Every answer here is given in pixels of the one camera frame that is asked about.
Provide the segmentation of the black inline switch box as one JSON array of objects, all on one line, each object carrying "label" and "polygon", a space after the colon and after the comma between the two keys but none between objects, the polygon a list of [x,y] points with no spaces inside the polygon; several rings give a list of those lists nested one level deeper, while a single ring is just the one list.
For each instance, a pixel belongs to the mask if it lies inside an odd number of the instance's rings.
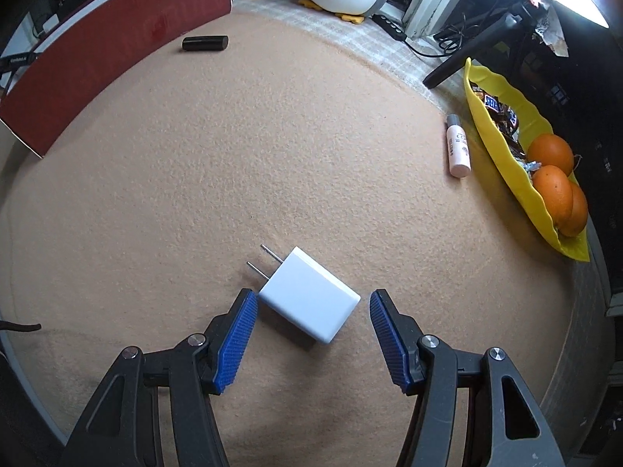
[{"label": "black inline switch box", "polygon": [[392,37],[394,40],[398,42],[405,42],[405,39],[407,38],[405,31],[394,21],[387,19],[387,17],[384,17],[383,15],[374,15],[372,17],[372,21],[379,25],[380,28],[382,28],[383,31],[385,31],[387,35]]}]

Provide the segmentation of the black cylinder tube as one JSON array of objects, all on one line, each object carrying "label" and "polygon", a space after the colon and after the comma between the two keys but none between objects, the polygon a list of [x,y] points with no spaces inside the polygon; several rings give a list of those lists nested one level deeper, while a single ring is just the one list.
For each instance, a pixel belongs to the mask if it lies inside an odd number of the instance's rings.
[{"label": "black cylinder tube", "polygon": [[181,49],[185,52],[223,52],[228,44],[226,35],[188,36],[181,42]]}]

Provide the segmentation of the orange fruit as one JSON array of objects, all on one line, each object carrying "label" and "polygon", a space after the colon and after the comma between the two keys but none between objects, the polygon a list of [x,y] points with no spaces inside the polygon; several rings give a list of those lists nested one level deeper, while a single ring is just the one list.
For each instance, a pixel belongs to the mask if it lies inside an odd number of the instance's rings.
[{"label": "orange fruit", "polygon": [[554,165],[569,176],[574,170],[574,152],[567,142],[554,134],[540,134],[535,138],[526,152],[530,162],[542,165]]},{"label": "orange fruit", "polygon": [[569,218],[559,228],[566,237],[576,237],[587,225],[588,205],[585,194],[576,183],[570,183],[572,190],[572,210]]},{"label": "orange fruit", "polygon": [[574,192],[568,176],[555,165],[542,165],[533,173],[532,183],[544,200],[553,226],[565,225],[574,207]]}]

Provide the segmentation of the white lotion bottle grey cap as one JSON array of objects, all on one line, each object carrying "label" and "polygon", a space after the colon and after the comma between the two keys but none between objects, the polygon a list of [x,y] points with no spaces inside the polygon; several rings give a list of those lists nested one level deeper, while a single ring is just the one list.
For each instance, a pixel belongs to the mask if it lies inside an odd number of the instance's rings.
[{"label": "white lotion bottle grey cap", "polygon": [[471,173],[471,159],[467,134],[458,115],[448,114],[445,118],[445,141],[447,142],[449,172],[455,178],[464,178]]}]

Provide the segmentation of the snickers bar blue label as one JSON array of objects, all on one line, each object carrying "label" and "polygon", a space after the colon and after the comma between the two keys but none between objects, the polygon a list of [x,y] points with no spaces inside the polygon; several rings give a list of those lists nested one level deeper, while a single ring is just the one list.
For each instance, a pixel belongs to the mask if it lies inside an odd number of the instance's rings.
[{"label": "snickers bar blue label", "polygon": [[500,102],[496,97],[485,93],[482,95],[482,103],[488,111],[494,114],[500,114]]}]

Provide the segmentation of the orange fruit front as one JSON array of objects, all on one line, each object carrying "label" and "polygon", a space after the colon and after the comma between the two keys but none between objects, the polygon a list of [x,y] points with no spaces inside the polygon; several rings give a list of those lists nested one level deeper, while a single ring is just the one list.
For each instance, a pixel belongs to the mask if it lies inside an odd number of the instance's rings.
[{"label": "orange fruit front", "polygon": [[533,173],[532,183],[544,200],[553,226],[565,225],[574,207],[574,192],[568,176],[555,165],[542,165]]}]

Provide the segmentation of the orange fruit right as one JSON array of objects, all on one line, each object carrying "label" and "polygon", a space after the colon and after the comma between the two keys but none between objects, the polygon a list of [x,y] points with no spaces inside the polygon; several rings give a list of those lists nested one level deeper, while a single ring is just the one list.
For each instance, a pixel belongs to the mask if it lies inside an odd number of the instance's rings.
[{"label": "orange fruit right", "polygon": [[585,194],[576,183],[570,183],[572,190],[572,210],[569,218],[559,228],[566,237],[576,237],[587,225],[588,205]]}]

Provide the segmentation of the white power adapter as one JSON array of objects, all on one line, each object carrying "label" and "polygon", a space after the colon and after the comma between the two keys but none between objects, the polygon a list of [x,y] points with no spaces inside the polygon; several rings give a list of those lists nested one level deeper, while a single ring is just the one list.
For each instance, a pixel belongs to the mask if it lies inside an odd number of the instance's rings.
[{"label": "white power adapter", "polygon": [[57,14],[52,15],[51,17],[49,17],[48,20],[44,21],[42,24],[42,31],[44,34],[49,34],[51,31],[53,31],[54,28],[56,28],[56,26],[59,24],[59,18]]}]

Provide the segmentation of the wrapped candies pile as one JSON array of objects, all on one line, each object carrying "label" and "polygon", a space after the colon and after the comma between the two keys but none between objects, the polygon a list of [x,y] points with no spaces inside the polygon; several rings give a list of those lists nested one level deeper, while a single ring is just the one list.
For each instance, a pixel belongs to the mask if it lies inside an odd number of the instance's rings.
[{"label": "wrapped candies pile", "polygon": [[538,162],[537,160],[529,160],[523,151],[513,151],[512,155],[519,166],[529,176],[537,172],[542,167],[541,162]]}]

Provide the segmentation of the white wall charger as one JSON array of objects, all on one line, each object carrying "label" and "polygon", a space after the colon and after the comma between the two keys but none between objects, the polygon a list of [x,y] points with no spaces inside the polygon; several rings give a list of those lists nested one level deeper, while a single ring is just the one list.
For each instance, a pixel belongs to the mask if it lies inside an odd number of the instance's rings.
[{"label": "white wall charger", "polygon": [[254,263],[246,265],[264,279],[259,298],[317,342],[329,344],[360,302],[360,295],[317,263],[301,248],[281,258],[261,248],[279,266],[268,275]]}]

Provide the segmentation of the snickers bar upright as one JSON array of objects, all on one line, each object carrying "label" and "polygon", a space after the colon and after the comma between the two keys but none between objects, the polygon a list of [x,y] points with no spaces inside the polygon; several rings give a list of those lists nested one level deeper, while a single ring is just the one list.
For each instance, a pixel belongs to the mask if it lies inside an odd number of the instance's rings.
[{"label": "snickers bar upright", "polygon": [[513,136],[519,130],[519,117],[511,107],[502,104],[498,110],[497,125],[502,132]]}]

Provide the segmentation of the orange fruit rear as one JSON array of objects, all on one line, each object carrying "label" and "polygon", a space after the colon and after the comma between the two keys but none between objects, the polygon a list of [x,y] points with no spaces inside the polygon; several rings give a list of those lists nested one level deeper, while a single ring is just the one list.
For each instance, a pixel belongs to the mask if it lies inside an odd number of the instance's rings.
[{"label": "orange fruit rear", "polygon": [[574,170],[574,152],[567,142],[554,134],[540,134],[535,138],[526,152],[530,162],[542,165],[554,165],[569,176]]}]

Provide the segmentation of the red cardboard box white inside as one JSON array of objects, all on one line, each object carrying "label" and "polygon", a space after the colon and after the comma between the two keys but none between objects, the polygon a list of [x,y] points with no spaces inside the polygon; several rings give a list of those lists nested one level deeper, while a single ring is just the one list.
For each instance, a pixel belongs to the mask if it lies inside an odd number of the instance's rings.
[{"label": "red cardboard box white inside", "polygon": [[138,61],[231,10],[231,0],[94,0],[36,47],[1,102],[1,124],[37,156]]}]

